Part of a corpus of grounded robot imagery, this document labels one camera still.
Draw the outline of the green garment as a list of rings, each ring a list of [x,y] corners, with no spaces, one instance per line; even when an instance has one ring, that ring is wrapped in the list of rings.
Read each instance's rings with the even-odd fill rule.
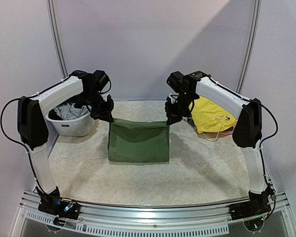
[[[108,160],[127,164],[168,163],[169,133],[170,126],[166,121],[115,118],[109,126]]]

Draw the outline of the yellow shorts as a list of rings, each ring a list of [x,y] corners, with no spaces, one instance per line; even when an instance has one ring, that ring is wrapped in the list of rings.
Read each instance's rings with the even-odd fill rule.
[[[224,131],[237,124],[231,113],[205,97],[192,101],[189,110],[198,134]]]

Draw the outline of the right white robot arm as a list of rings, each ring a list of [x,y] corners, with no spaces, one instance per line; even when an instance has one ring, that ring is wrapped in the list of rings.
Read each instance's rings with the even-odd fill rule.
[[[249,175],[249,200],[245,211],[256,215],[272,195],[265,174],[262,157],[262,110],[265,106],[259,99],[249,99],[215,81],[210,75],[196,71],[187,75],[176,71],[166,80],[176,95],[169,95],[165,102],[167,124],[180,122],[191,115],[190,104],[205,97],[237,119],[233,141],[240,147]]]

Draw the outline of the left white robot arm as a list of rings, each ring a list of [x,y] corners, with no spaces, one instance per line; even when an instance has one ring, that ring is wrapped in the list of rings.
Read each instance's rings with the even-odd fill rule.
[[[111,113],[114,102],[108,91],[103,91],[106,85],[111,85],[111,80],[104,71],[96,70],[93,73],[87,73],[76,70],[41,92],[10,100],[9,103],[18,103],[17,131],[20,141],[7,135],[3,128],[3,115],[0,115],[0,128],[3,135],[26,149],[38,190],[41,194],[48,196],[44,200],[44,206],[52,214],[60,214],[64,207],[61,200],[52,196],[57,191],[57,186],[47,157],[49,131],[45,119],[56,106],[74,96],[81,95],[86,106],[90,108],[92,119],[112,123]]]

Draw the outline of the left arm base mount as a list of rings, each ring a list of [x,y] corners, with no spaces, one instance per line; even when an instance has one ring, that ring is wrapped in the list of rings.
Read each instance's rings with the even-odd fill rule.
[[[57,216],[58,218],[78,219],[81,205],[76,201],[64,200],[62,197],[53,197],[44,193],[39,193],[39,196],[39,211]]]

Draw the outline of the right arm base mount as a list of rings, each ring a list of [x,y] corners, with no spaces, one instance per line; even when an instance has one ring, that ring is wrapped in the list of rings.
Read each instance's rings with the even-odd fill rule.
[[[249,201],[231,204],[228,207],[228,212],[232,220],[260,216],[266,213],[261,219],[265,221],[274,212],[275,206],[276,195],[274,193],[254,194],[249,192]]]

